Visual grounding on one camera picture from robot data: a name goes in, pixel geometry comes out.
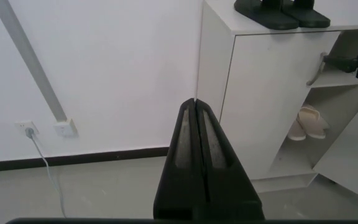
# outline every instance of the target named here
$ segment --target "electrical outlet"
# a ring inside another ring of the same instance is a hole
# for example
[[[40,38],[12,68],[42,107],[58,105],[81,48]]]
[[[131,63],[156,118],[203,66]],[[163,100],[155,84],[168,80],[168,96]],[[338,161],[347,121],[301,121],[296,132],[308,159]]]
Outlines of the electrical outlet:
[[[53,125],[57,135],[62,137],[75,137],[77,135],[77,129],[75,128],[74,122],[72,119],[67,121],[57,122]]]
[[[32,121],[19,121],[15,123],[15,127],[20,133],[25,135],[26,128],[32,128],[34,130],[34,134],[39,134],[38,129],[35,127]]]

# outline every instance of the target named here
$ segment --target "slipper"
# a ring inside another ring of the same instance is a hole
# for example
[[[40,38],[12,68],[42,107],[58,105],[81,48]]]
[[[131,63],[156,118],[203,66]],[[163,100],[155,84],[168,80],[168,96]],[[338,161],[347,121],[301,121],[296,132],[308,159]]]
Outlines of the slipper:
[[[297,120],[294,120],[294,122],[292,123],[287,137],[294,141],[302,141],[306,139],[305,131],[302,129],[301,125]]]
[[[305,133],[316,139],[324,139],[326,133],[320,120],[320,112],[314,107],[304,104],[298,113],[298,121]]]

